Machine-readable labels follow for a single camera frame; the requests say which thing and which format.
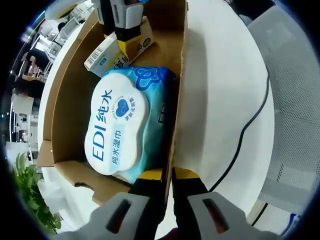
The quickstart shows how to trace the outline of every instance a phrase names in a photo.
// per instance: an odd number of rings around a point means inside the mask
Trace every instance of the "blue wet wipes package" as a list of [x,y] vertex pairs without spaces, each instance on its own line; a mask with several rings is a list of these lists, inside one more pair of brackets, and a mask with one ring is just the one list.
[[141,157],[134,166],[125,171],[118,171],[115,177],[133,184],[138,176],[152,167],[161,151],[164,136],[164,117],[166,89],[175,78],[175,74],[166,67],[123,67],[113,68],[105,73],[123,74],[130,79],[133,86],[139,90],[148,103],[148,116],[138,133],[138,147]]

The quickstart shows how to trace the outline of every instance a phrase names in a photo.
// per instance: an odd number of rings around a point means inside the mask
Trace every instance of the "blue heart logo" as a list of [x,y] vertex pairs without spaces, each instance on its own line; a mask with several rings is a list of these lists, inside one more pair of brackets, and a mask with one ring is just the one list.
[[129,111],[128,103],[126,100],[121,99],[118,101],[118,108],[115,111],[115,115],[121,118]]

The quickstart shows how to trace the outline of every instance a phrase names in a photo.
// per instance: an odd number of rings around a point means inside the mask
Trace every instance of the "small product box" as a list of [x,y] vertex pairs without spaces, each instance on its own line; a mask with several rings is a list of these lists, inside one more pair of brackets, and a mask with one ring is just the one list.
[[140,54],[154,43],[152,29],[146,16],[142,18],[140,30],[140,43],[133,59],[128,59],[122,53],[118,45],[117,36],[115,32],[113,32],[110,36],[105,38],[104,41],[101,42],[86,59],[84,62],[85,68],[102,78],[106,71],[111,68],[121,68],[131,64]]

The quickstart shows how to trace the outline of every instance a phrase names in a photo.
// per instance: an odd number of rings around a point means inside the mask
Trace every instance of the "white table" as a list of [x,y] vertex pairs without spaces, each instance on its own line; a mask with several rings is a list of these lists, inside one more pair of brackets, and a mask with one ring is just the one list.
[[[267,72],[248,29],[226,3],[222,0],[189,0],[188,3],[186,73],[175,163],[199,173],[210,187],[229,165],[242,128],[263,101]],[[39,110],[39,146],[53,74],[77,33],[79,29],[61,49],[47,79]],[[273,137],[274,109],[270,90],[262,112],[244,134],[231,172],[216,189],[246,215],[265,181]],[[68,207],[60,211],[64,220],[74,230],[85,224],[98,207],[91,201],[93,192],[73,187],[53,167],[43,168],[42,172],[46,181],[58,183],[65,193]],[[165,219],[158,227],[156,238],[175,226],[170,194]]]

